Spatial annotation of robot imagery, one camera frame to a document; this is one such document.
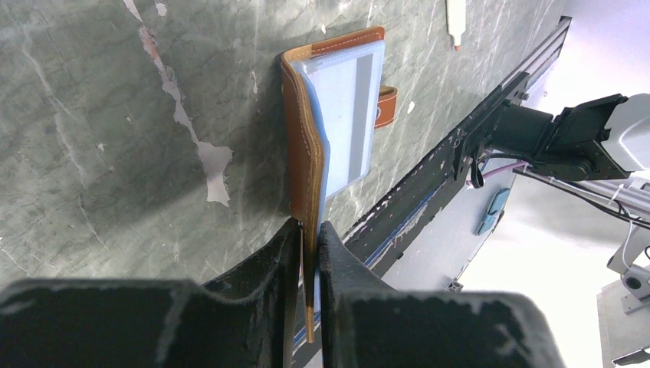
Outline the white grey striped card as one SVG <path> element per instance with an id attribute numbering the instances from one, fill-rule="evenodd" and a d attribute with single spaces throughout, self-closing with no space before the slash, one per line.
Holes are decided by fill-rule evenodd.
<path id="1" fill-rule="evenodd" d="M 307 69 L 330 148 L 327 198 L 369 172 L 381 69 L 381 51 L 321 61 Z"/>

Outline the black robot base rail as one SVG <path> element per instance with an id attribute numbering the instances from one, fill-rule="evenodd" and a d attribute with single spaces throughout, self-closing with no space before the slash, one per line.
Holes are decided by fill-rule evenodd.
<path id="1" fill-rule="evenodd" d="M 467 177 L 478 169 L 499 114 L 520 102 L 529 79 L 527 72 L 521 72 L 494 89 L 359 221 L 349 240 L 341 239 L 372 273 L 371 261 L 406 248 L 416 232 L 461 191 Z"/>

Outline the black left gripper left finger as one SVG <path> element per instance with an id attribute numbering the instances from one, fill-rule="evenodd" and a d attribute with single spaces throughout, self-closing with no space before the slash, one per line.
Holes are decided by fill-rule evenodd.
<path id="1" fill-rule="evenodd" d="M 288 367 L 301 229 L 219 277 L 32 278 L 1 292 L 3 367 Z"/>

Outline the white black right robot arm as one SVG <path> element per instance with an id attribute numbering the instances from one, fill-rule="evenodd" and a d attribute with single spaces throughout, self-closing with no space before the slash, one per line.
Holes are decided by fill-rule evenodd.
<path id="1" fill-rule="evenodd" d="M 557 116 L 513 105 L 499 114 L 490 147 L 558 180 L 627 179 L 649 168 L 649 95 L 614 94 Z"/>

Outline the brown leather card holder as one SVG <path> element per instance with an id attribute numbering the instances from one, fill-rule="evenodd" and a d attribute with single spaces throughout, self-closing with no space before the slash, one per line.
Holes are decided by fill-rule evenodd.
<path id="1" fill-rule="evenodd" d="M 300 224 L 304 339 L 315 340 L 317 238 L 325 201 L 369 172 L 375 130 L 396 115 L 381 84 L 385 30 L 373 26 L 280 56 L 291 216 Z"/>

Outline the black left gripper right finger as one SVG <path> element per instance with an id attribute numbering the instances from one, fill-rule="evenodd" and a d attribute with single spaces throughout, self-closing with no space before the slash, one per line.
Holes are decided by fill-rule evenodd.
<path id="1" fill-rule="evenodd" d="M 317 238 L 326 367 L 562 367 L 545 316 L 522 294 L 397 291 L 342 243 Z"/>

